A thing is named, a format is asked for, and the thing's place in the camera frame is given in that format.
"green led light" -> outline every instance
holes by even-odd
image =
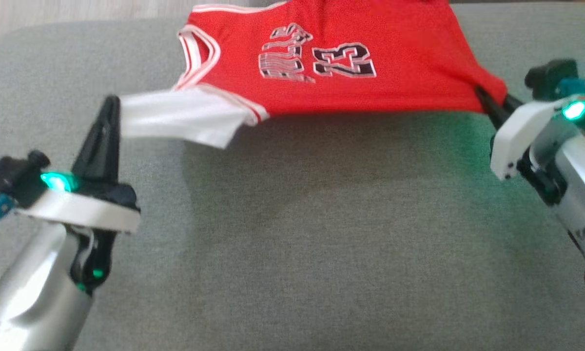
[[[68,193],[78,189],[78,180],[69,173],[48,172],[41,174],[41,180],[49,189],[56,191],[67,191]]]
[[[564,117],[568,120],[575,120],[583,117],[585,114],[585,102],[583,101],[575,101],[568,105],[562,111]]]

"red jersey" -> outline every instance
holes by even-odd
[[[187,69],[175,86],[208,84],[257,122],[339,111],[482,112],[479,66],[445,0],[291,0],[269,7],[200,5],[179,34]]]

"gray table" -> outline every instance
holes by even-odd
[[[453,8],[518,97],[551,58],[585,75],[585,4]],[[174,83],[182,23],[3,37],[0,156],[37,147],[67,169],[106,93]],[[225,151],[127,140],[143,223],[77,350],[585,351],[584,262],[524,181],[493,177],[492,133],[481,115],[417,113],[270,121]],[[0,274],[30,228],[0,223]]]

